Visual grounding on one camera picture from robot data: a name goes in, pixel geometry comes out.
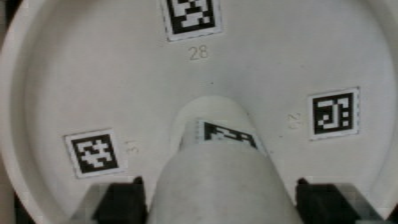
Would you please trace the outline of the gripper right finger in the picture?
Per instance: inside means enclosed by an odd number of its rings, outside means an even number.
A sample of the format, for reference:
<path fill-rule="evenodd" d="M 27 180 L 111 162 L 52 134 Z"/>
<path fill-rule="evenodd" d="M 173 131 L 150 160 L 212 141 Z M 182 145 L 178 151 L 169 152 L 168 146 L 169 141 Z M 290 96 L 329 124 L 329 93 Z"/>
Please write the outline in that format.
<path fill-rule="evenodd" d="M 384 224 L 375 208 L 349 183 L 311 183 L 295 187 L 297 211 L 304 224 Z"/>

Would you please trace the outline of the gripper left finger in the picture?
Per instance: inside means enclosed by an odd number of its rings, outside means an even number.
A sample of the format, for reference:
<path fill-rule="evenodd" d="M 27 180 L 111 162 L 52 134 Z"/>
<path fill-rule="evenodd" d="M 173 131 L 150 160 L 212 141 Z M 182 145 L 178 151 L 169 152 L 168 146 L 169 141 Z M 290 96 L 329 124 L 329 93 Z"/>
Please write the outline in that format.
<path fill-rule="evenodd" d="M 144 179 L 96 183 L 86 193 L 68 224 L 146 224 Z"/>

